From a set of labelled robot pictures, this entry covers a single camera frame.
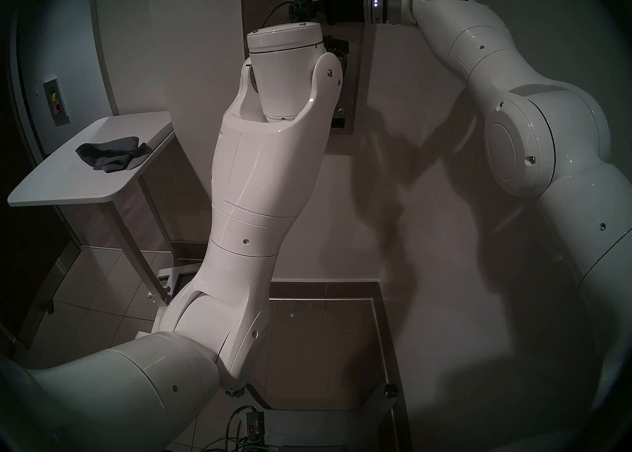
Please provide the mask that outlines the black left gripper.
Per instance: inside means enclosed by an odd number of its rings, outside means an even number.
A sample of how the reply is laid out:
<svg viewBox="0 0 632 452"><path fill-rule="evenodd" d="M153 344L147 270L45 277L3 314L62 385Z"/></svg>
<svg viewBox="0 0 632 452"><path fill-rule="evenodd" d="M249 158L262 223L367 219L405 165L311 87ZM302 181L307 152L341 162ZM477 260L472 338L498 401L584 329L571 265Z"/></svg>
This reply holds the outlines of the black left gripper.
<svg viewBox="0 0 632 452"><path fill-rule="evenodd" d="M325 52L334 54L338 58L344 76L348 67L349 42L334 37L325 37Z"/></svg>

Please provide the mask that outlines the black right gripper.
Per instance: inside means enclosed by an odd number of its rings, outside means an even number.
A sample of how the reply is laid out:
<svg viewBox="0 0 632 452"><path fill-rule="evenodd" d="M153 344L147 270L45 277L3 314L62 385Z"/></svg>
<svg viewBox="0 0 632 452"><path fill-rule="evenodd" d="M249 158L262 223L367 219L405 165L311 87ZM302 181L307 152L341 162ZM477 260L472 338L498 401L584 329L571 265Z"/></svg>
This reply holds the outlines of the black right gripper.
<svg viewBox="0 0 632 452"><path fill-rule="evenodd" d="M327 24L364 23L364 0L324 0Z"/></svg>

